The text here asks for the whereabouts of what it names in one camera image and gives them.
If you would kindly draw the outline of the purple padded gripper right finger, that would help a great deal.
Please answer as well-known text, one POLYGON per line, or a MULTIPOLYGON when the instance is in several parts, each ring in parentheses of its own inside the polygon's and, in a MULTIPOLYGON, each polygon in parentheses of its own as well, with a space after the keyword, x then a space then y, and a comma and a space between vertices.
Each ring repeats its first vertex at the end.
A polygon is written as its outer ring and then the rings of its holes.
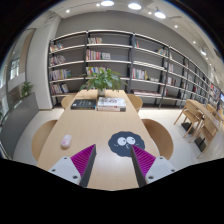
POLYGON ((131 147, 131 158, 140 187, 153 183, 176 171, 176 168, 165 157, 155 157, 135 145, 131 147))

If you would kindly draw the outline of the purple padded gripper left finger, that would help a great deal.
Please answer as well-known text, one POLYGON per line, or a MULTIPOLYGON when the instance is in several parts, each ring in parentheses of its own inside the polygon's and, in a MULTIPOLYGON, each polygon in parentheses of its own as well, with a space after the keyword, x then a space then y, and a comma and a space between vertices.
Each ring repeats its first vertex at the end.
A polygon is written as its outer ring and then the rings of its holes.
POLYGON ((49 172, 81 187, 86 187, 95 157, 96 145, 93 144, 71 157, 63 156, 49 169, 49 172))

